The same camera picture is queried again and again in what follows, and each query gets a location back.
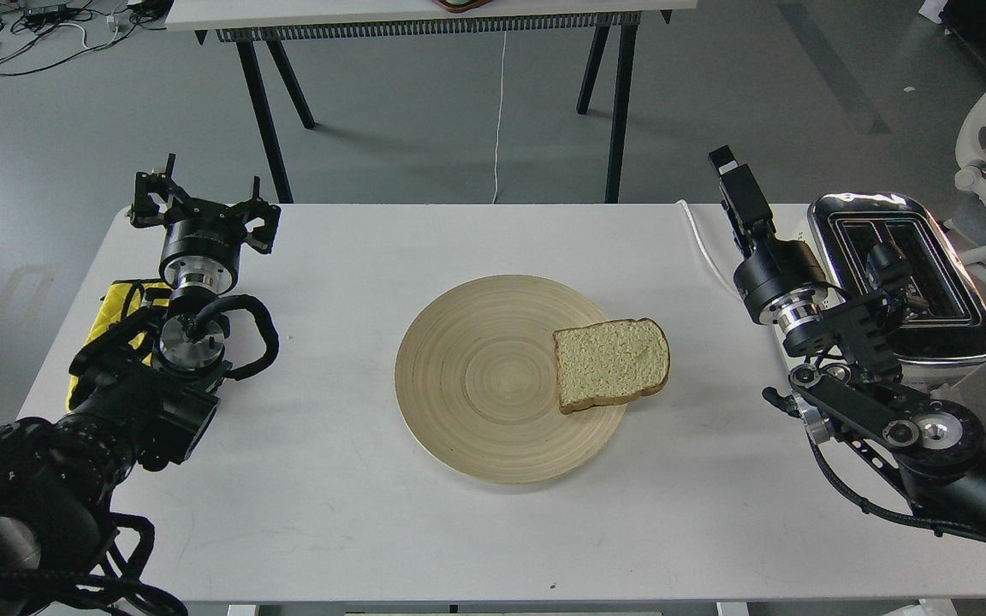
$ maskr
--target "slice of bread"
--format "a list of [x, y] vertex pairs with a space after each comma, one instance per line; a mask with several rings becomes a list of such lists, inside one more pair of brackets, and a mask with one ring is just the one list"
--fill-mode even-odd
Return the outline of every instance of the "slice of bread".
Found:
[[596, 323], [555, 332], [558, 398], [568, 414], [625, 405], [668, 382], [668, 339], [652, 319]]

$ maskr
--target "concrete floor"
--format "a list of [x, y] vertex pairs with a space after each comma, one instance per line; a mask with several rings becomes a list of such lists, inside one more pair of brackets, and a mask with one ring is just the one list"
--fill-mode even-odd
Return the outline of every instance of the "concrete floor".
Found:
[[[978, 207], [953, 188], [953, 145], [986, 74], [916, 8], [895, 0], [702, 0], [670, 25], [646, 15], [623, 202], [716, 202], [705, 155], [729, 144], [774, 202], [891, 190], [940, 218]], [[109, 36], [100, 20], [86, 27], [91, 45]], [[24, 40], [0, 39], [5, 52]], [[80, 39], [65, 28], [8, 67], [54, 62], [78, 50]], [[573, 104], [590, 39], [587, 31], [509, 33], [501, 203], [603, 198], [614, 40], [591, 113], [578, 116]], [[313, 133], [299, 125], [262, 48], [297, 202], [488, 202], [502, 42], [501, 34], [476, 34], [288, 44], [321, 122]], [[850, 75], [843, 87], [840, 67]], [[862, 121], [871, 112], [881, 128]], [[274, 198], [233, 45], [139, 32], [44, 73], [0, 78], [0, 424], [15, 417], [110, 219], [132, 198], [134, 172], [159, 167], [167, 152], [179, 155], [176, 179], [191, 194], [242, 199], [252, 175], [261, 175], [265, 197]], [[986, 421], [986, 379], [969, 394]], [[762, 604], [752, 613], [873, 615], [897, 606]], [[960, 601], [959, 612], [986, 613], [986, 601]], [[194, 605], [192, 613], [223, 608]]]

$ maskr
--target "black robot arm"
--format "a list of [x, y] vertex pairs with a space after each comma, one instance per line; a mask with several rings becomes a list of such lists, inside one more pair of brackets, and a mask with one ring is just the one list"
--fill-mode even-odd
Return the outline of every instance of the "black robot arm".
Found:
[[[775, 237], [767, 199], [747, 165], [736, 163], [727, 147], [711, 152], [710, 161], [745, 258], [733, 276], [737, 292], [755, 323], [779, 328], [787, 355], [805, 358], [790, 371], [790, 394], [768, 388], [763, 397], [805, 422], [819, 468], [865, 513], [986, 542], [981, 421], [965, 406], [901, 385], [900, 361], [888, 346], [888, 333], [924, 310], [907, 292], [911, 265], [895, 246], [873, 246], [864, 263], [872, 291], [847, 297], [835, 289], [844, 301], [825, 309], [832, 285], [805, 242]], [[819, 452], [829, 438], [865, 460], [911, 511], [889, 511], [854, 494]]]
[[[265, 305], [223, 294], [238, 280], [243, 243], [270, 252], [279, 208], [259, 197], [257, 179], [250, 199], [228, 207], [192, 198], [172, 171], [173, 155], [165, 171], [137, 175], [130, 211], [136, 227], [165, 227], [159, 274], [168, 304], [142, 305], [75, 355], [79, 381], [65, 418], [0, 426], [0, 616], [51, 601], [123, 613], [112, 606], [121, 599], [144, 613], [187, 615], [175, 597], [140, 582], [153, 526], [112, 512], [110, 498], [137, 464], [160, 471], [187, 460], [224, 379], [275, 360], [279, 336]], [[247, 229], [251, 222], [259, 225]], [[224, 357], [230, 311], [250, 311], [265, 342], [262, 358], [240, 368]], [[116, 542], [124, 531], [138, 537], [130, 554]]]

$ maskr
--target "white table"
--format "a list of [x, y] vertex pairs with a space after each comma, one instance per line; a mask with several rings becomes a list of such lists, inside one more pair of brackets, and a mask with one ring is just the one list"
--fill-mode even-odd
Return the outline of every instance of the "white table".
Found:
[[[723, 270], [720, 206], [693, 206]], [[780, 230], [803, 208], [779, 208]], [[115, 278], [149, 277], [162, 233], [117, 218], [22, 416], [62, 412], [67, 365]], [[394, 393], [408, 324], [473, 278], [572, 286], [613, 318], [652, 317], [672, 378], [634, 402], [586, 465], [524, 487], [433, 459]], [[281, 356], [223, 405], [193, 457], [136, 469], [115, 511], [146, 515], [144, 581], [187, 601], [755, 601], [986, 596], [986, 545], [865, 516], [819, 475], [801, 423], [759, 397], [783, 383], [770, 329], [702, 262], [672, 205], [291, 205], [238, 291], [266, 303]], [[257, 356], [235, 320], [230, 354]], [[903, 507], [845, 446], [862, 494]]]
[[461, 15], [449, 13], [431, 0], [259, 0], [254, 3], [217, 3], [215, 0], [176, 0], [165, 26], [197, 32], [200, 43], [208, 30], [220, 40], [238, 45], [246, 88], [258, 120], [265, 156], [279, 203], [291, 203], [284, 157], [271, 118], [269, 99], [261, 79], [254, 42], [266, 43], [281, 74], [302, 125], [316, 122], [306, 105], [299, 81], [291, 69], [283, 40], [348, 39], [368, 36], [461, 34], [509, 30], [549, 30], [560, 27], [595, 27], [576, 112], [585, 114], [596, 83], [603, 47], [613, 25], [620, 27], [615, 102], [611, 110], [611, 144], [607, 156], [605, 202], [618, 202], [622, 151], [626, 141], [627, 110], [633, 77], [633, 55], [642, 11], [660, 10], [670, 20], [674, 9], [693, 9], [698, 0], [495, 0]]

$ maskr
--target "round plate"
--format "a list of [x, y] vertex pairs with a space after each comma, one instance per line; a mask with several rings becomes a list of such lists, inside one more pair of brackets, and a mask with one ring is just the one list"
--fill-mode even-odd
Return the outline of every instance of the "round plate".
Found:
[[594, 456], [626, 405], [563, 416], [553, 332], [609, 320], [563, 284], [491, 276], [414, 319], [395, 362], [398, 406], [428, 453], [497, 483], [558, 477]]

